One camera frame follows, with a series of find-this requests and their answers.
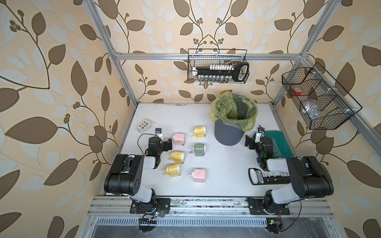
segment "leaf pattern wallpaper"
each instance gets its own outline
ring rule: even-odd
[[[122,53],[299,53],[328,0],[95,0]]]
[[[363,106],[359,112],[381,133],[381,3],[342,0],[310,54]],[[313,155],[329,172],[327,197],[343,234],[381,236],[381,157],[350,121],[334,131],[308,130],[287,95],[277,108],[298,155]]]
[[[290,61],[249,61],[250,76],[245,84],[240,84],[188,80],[187,64],[181,61],[126,60],[122,63],[138,101],[157,103],[210,103],[226,90],[257,102],[270,102],[282,86],[281,75],[292,66]]]
[[[0,237],[73,238],[133,107],[80,1],[0,11]]]

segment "white table surface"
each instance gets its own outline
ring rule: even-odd
[[[181,176],[170,177],[164,175],[164,169],[174,164],[170,152],[163,152],[161,163],[157,169],[144,170],[142,183],[153,188],[158,196],[264,196],[269,189],[282,185],[251,185],[248,177],[249,168],[259,168],[256,161],[256,152],[245,147],[245,136],[233,146],[219,143],[214,136],[214,122],[209,118],[209,104],[139,104],[133,118],[130,131],[122,148],[123,154],[141,154],[137,145],[140,134],[136,126],[144,119],[149,118],[156,124],[146,133],[155,134],[155,128],[162,128],[164,141],[174,133],[184,133],[186,143],[184,146],[173,144],[172,151],[186,153],[184,164],[180,164]],[[253,130],[246,132],[253,136],[258,125],[265,130],[279,130],[269,104],[258,104],[258,116]],[[205,126],[204,138],[193,138],[196,127]],[[139,145],[145,151],[148,148],[150,135],[143,135]],[[206,145],[203,157],[196,157],[189,151],[195,143]],[[206,181],[195,183],[190,174],[195,168],[206,171]]]

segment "wire basket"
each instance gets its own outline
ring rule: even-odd
[[[218,52],[215,49],[188,49],[188,81],[246,83],[249,77],[247,50],[219,49]]]
[[[282,85],[309,129],[334,130],[360,111],[362,106],[338,81],[338,88],[349,97],[342,96],[337,88],[330,86],[321,76],[320,69],[323,67],[315,64],[313,67],[291,70],[282,74]],[[348,99],[356,104],[355,109],[346,103]]]

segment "yellow-green plastic bag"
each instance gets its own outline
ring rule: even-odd
[[[225,91],[210,105],[210,119],[220,119],[224,124],[243,131],[254,128],[258,108],[255,101],[244,95]]]

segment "pink pencil sharpener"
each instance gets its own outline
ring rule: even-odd
[[[196,182],[196,183],[205,182],[205,170],[204,169],[195,169],[188,176],[191,176],[193,178],[193,182]]]
[[[183,133],[176,133],[173,140],[175,145],[185,145],[185,135]]]

